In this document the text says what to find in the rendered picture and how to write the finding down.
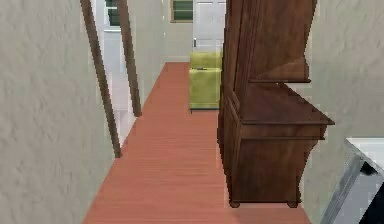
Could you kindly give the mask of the brown wooden cupboard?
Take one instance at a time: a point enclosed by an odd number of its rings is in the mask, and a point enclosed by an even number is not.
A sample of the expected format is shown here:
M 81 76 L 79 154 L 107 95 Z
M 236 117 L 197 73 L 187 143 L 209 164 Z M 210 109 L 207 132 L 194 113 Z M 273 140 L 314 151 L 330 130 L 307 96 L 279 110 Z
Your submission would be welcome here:
M 333 120 L 293 90 L 317 0 L 228 0 L 217 139 L 229 204 L 301 201 L 313 147 Z

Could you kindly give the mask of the white room door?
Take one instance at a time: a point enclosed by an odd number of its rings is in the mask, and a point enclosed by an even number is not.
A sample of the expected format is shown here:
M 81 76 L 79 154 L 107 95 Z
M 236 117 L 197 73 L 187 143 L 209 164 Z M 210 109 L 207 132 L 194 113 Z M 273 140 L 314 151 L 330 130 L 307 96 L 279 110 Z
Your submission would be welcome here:
M 194 51 L 220 51 L 224 42 L 226 0 L 193 0 Z

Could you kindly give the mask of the white-framed window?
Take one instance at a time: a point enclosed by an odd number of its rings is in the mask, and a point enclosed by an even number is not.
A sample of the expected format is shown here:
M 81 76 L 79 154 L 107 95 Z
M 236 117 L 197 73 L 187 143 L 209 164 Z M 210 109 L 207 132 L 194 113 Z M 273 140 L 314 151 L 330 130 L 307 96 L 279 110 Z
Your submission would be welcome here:
M 117 0 L 104 0 L 104 24 L 106 29 L 118 29 L 120 18 L 117 8 Z

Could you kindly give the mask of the wood-framed window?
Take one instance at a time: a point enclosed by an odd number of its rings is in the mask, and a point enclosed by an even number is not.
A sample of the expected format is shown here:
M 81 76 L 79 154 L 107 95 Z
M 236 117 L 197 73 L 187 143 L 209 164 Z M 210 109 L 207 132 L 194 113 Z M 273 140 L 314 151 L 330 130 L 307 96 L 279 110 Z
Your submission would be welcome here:
M 171 21 L 191 22 L 193 20 L 193 0 L 170 0 Z

